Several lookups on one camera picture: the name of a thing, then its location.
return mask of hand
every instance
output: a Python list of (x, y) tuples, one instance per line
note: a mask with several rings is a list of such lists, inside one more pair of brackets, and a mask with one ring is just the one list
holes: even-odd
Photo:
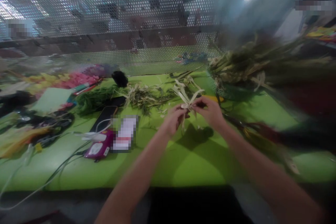
[(192, 109), (201, 114), (207, 123), (216, 131), (227, 126), (218, 103), (209, 98), (204, 96), (197, 98), (192, 103)]
[(159, 128), (159, 132), (164, 135), (168, 135), (172, 137), (177, 129), (179, 128), (183, 118), (189, 118), (187, 109), (182, 109), (181, 104), (176, 105), (172, 109), (170, 109), (164, 119), (163, 124)]

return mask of label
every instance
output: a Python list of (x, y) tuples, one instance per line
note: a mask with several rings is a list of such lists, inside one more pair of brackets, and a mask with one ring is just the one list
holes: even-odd
[(110, 150), (110, 147), (107, 147), (106, 150), (105, 150), (105, 152), (104, 152), (104, 156), (107, 156), (109, 150)]

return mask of dark floor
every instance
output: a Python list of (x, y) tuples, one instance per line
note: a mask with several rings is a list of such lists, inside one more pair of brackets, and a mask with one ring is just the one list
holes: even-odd
[[(304, 184), (303, 188), (321, 204), (327, 202), (333, 184)], [(237, 197), (243, 212), (254, 223), (277, 223), (266, 202), (257, 194), (249, 184), (234, 184)], [(91, 224), (97, 217), (110, 189), (80, 190), (80, 191), (42, 191), (10, 211), (0, 211), (0, 224), (20, 224), (32, 219), (47, 215), (59, 210), (69, 220), (69, 223)], [(133, 218), (133, 224), (147, 223), (151, 208), (153, 189), (151, 189), (138, 204)], [(29, 195), (29, 192), (11, 192), (4, 195), (1, 200), (2, 207), (17, 204)]]

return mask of charging cable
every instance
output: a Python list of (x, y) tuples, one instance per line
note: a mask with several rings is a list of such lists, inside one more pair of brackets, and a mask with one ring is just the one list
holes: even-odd
[[(103, 132), (104, 130), (106, 130), (108, 127), (110, 126), (110, 124), (105, 128), (103, 129), (101, 132)], [(9, 211), (9, 210), (12, 210), (13, 208), (17, 207), (18, 205), (20, 205), (22, 202), (24, 202), (25, 200), (27, 200), (28, 198), (30, 198), (31, 196), (33, 196), (35, 193), (37, 193), (38, 191), (42, 190), (44, 187), (46, 187), (47, 185), (49, 185), (55, 178), (56, 178), (56, 175), (67, 165), (67, 162), (75, 155), (77, 155), (77, 152), (83, 148), (84, 146), (86, 146), (87, 144), (89, 144), (90, 142), (86, 142), (85, 144), (81, 145), (79, 148), (77, 148), (73, 154), (67, 158), (58, 168), (57, 170), (51, 175), (51, 177), (48, 179), (48, 181), (43, 185), (41, 186), (40, 188), (38, 188), (37, 190), (35, 190), (34, 192), (32, 192), (31, 194), (29, 194), (26, 198), (24, 198), (23, 200), (21, 200), (19, 203), (17, 203), (16, 205), (12, 206), (12, 207), (8, 207), (8, 208), (5, 208), (5, 207), (1, 207), (0, 206), (0, 210), (1, 211)], [(0, 202), (1, 202), (1, 198), (3, 196), (3, 194), (5, 193), (5, 190), (6, 188), (8, 187), (9, 183), (12, 181), (14, 175), (18, 172), (18, 170), (24, 166), (25, 164), (27, 164), (27, 159), (29, 159), (29, 156), (31, 154), (31, 149), (32, 147), (28, 148), (27, 151), (23, 154), (22, 158), (21, 158), (21, 163), (19, 164), (19, 166), (14, 170), (14, 172), (8, 177), (6, 183), (4, 184), (1, 192), (0, 192)]]

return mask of black smartphone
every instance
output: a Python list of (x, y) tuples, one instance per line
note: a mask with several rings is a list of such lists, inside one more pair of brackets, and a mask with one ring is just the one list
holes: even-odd
[(111, 123), (111, 117), (113, 115), (115, 115), (117, 111), (118, 111), (118, 106), (106, 106), (105, 108), (103, 108), (103, 110), (100, 113), (100, 115), (98, 116), (96, 122), (92, 126), (90, 132), (99, 132), (99, 131), (103, 130), (104, 128), (106, 128), (107, 125), (109, 125)]

